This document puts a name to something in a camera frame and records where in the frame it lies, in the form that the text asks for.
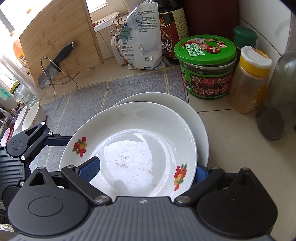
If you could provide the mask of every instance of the yellow and white lid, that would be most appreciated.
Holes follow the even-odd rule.
[[[249,73],[258,77],[266,77],[269,75],[272,59],[258,49],[245,46],[241,49],[239,63]]]

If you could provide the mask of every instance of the orange bottle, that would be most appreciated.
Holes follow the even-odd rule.
[[[24,52],[22,50],[22,46],[20,44],[19,38],[15,35],[15,31],[12,31],[10,36],[13,40],[13,52],[15,53],[15,57],[21,62],[21,64],[27,69],[28,72],[30,72],[29,67],[27,65]]]

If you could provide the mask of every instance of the jar with yellow lid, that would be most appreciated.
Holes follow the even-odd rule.
[[[272,60],[251,46],[242,48],[229,90],[229,102],[246,114],[261,104],[268,85]]]

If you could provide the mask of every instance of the gray placemat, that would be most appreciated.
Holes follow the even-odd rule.
[[[72,136],[94,115],[143,92],[167,93],[186,101],[180,68],[145,72],[73,90],[42,106],[46,124],[55,134]],[[48,171],[58,171],[64,149],[65,146],[46,146],[31,163],[31,170],[44,166]]]

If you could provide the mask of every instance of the green bottle cap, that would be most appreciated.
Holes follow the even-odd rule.
[[[240,48],[245,46],[256,47],[256,41],[258,35],[251,29],[237,26],[233,29],[234,31],[234,44]]]
[[[217,35],[196,35],[175,45],[175,55],[183,62],[195,65],[223,64],[236,55],[233,42]]]

